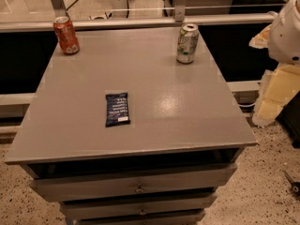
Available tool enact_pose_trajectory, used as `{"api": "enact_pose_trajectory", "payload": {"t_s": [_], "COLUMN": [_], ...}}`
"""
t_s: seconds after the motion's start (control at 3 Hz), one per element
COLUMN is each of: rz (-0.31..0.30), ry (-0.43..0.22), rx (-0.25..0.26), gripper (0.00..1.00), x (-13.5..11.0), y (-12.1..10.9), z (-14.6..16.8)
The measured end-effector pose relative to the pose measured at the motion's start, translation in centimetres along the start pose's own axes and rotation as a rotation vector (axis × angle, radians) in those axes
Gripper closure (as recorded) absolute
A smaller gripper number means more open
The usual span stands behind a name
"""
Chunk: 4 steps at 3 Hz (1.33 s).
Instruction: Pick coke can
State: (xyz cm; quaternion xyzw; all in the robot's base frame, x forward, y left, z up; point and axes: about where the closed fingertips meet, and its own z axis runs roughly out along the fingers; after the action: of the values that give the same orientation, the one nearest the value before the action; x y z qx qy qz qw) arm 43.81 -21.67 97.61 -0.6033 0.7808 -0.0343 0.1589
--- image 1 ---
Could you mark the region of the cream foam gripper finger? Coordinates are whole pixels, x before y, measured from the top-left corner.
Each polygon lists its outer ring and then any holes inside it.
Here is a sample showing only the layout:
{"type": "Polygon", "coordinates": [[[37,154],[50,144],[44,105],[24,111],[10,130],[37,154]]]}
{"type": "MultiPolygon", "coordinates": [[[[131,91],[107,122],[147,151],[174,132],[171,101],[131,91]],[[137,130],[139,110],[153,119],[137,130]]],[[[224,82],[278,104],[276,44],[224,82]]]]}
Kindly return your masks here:
{"type": "Polygon", "coordinates": [[[266,70],[262,75],[252,122],[258,127],[270,125],[299,91],[299,65],[279,63],[274,71],[266,70]]]}
{"type": "Polygon", "coordinates": [[[268,47],[269,44],[269,33],[270,33],[271,25],[267,25],[264,29],[253,37],[250,42],[249,46],[255,49],[264,49],[268,47]]]}

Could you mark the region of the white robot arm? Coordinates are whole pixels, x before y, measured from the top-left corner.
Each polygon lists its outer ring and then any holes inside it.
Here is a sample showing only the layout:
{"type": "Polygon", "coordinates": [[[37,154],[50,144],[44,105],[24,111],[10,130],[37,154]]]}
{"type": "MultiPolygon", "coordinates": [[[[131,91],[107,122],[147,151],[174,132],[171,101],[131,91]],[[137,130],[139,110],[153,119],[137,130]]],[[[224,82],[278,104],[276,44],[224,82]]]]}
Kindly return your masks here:
{"type": "Polygon", "coordinates": [[[300,0],[289,0],[248,46],[267,48],[269,56],[278,61],[274,71],[262,75],[252,115],[256,126],[266,127],[300,91],[300,0]]]}

